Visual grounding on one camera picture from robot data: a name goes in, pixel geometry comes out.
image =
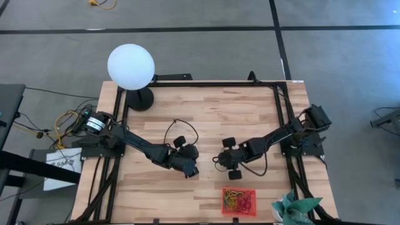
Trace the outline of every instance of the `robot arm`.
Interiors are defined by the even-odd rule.
[[[158,166],[181,171],[189,178],[199,173],[196,167],[199,152],[192,144],[183,146],[185,143],[183,136],[174,141],[176,148],[168,144],[152,144],[128,131],[126,126],[117,123],[112,115],[105,112],[92,112],[84,129],[88,135],[98,137],[98,142],[108,148],[112,149],[122,141],[144,153]]]
[[[305,114],[306,117],[304,122],[299,119],[302,114]],[[321,106],[312,105],[298,117],[264,137],[253,137],[238,144],[237,147],[233,137],[222,140],[224,148],[227,149],[219,153],[213,161],[226,169],[232,170],[229,172],[230,179],[241,179],[240,171],[236,170],[238,164],[250,163],[261,158],[272,145],[289,137],[292,137],[295,146],[299,146],[304,138],[312,133],[327,130],[331,123]]]

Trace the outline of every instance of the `black lamp base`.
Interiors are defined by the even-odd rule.
[[[136,91],[128,91],[126,101],[131,109],[139,112],[145,111],[153,105],[154,94],[148,87],[144,87]]]

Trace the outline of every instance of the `white paper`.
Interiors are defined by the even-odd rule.
[[[75,171],[77,173],[82,172],[82,162],[81,162],[81,151],[82,148],[72,148],[72,149],[62,149],[57,150],[55,153],[49,153],[46,156],[46,163],[53,166],[58,166],[63,169],[68,169],[70,171]],[[58,188],[63,188],[67,186],[74,185],[71,182],[58,181],[55,179],[46,179],[43,185],[43,191],[50,191]]]

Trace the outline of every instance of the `red plastic basket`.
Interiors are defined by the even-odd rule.
[[[237,187],[222,189],[222,214],[257,216],[256,190]]]

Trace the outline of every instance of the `wooden tabletop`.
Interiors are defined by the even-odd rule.
[[[309,106],[303,82],[288,81],[289,96],[295,114]],[[242,222],[273,222],[271,203],[290,191],[286,160],[279,145],[267,153],[268,171],[258,177],[241,168],[243,178],[230,181],[228,172],[219,172],[211,159],[221,152],[224,138],[235,137],[240,143],[264,136],[279,127],[273,90],[268,87],[152,87],[154,105],[147,111],[129,110],[130,130],[152,143],[162,143],[173,119],[191,123],[199,133],[197,167],[200,173],[185,179],[183,173],[167,170],[151,163],[143,153],[127,147],[119,168],[112,223],[231,223],[232,217],[221,214],[221,189],[225,186],[255,189],[257,217],[240,217]],[[113,113],[117,86],[111,81],[102,85],[97,110]],[[195,140],[193,130],[184,123],[175,124],[167,135],[173,143],[183,135],[188,143]],[[303,157],[309,188],[321,205],[337,216],[325,165],[316,157]],[[97,159],[84,162],[72,218],[82,214],[88,205],[89,190]],[[102,161],[96,176],[97,193]],[[249,163],[257,172],[264,169],[264,160]],[[105,218],[108,194],[102,204]]]

